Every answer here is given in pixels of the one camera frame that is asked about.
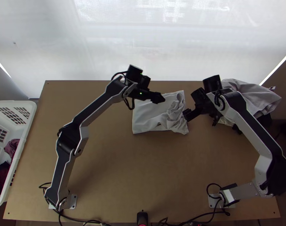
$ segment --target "white backdrop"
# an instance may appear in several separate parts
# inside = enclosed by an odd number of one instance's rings
[[[0,63],[31,98],[48,79],[220,74],[260,83],[286,55],[286,0],[0,0]]]

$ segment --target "brown tabletop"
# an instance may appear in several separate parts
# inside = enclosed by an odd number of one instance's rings
[[[46,81],[16,170],[5,219],[58,220],[38,189],[53,176],[57,131],[101,95],[107,84]],[[192,109],[190,93],[201,86],[202,82],[195,81],[152,81],[150,89],[161,93],[184,90],[186,106]],[[151,222],[164,217],[181,222],[213,211],[208,207],[206,186],[251,181],[258,154],[244,135],[225,125],[211,125],[212,118],[201,115],[188,123],[187,135],[172,131],[133,135],[132,112],[124,103],[112,105],[89,127],[89,141],[76,159],[68,187],[78,195],[77,207],[64,214],[130,223],[143,209]],[[280,217],[275,197],[241,200],[228,211],[230,217],[217,214],[214,220]]]

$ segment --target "white laundry basket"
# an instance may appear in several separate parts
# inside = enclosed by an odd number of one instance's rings
[[[5,161],[11,163],[0,194],[0,206],[7,200],[36,108],[36,104],[32,101],[0,101],[0,164]],[[4,151],[4,147],[12,139],[20,139],[20,141],[11,161],[9,154]]]

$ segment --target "white cloth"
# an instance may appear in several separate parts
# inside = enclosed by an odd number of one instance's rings
[[[182,112],[185,110],[184,91],[165,93],[165,102],[153,104],[150,100],[135,100],[132,113],[132,132],[172,130],[175,133],[189,132]]]
[[[271,89],[250,84],[237,79],[224,79],[221,81],[222,88],[230,88],[239,91],[246,101],[246,107],[255,118],[266,115],[275,110],[281,101],[281,97]],[[233,123],[221,117],[219,123],[232,126]]]

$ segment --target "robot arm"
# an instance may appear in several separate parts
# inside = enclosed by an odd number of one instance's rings
[[[160,93],[149,91],[150,78],[142,75],[141,69],[130,65],[125,73],[124,82],[121,81],[122,76],[113,79],[100,97],[78,113],[72,122],[59,130],[56,142],[58,155],[56,167],[52,184],[44,196],[49,201],[50,208],[61,211],[76,207],[77,196],[70,194],[67,185],[75,159],[82,154],[88,140],[88,126],[99,115],[112,104],[119,103],[126,97],[139,100],[150,99],[155,104],[165,101]]]
[[[221,188],[218,194],[211,195],[222,198],[218,207],[231,206],[240,199],[270,198],[285,192],[286,157],[281,147],[247,110],[241,93],[222,89],[219,76],[205,79],[203,83],[205,89],[200,88],[191,94],[196,102],[196,109],[184,111],[186,120],[209,113],[214,117],[213,125],[216,125],[220,116],[224,116],[238,126],[260,155],[255,165],[255,178],[251,182],[239,186],[234,183]],[[208,199],[209,205],[214,207],[217,200],[210,197]]]

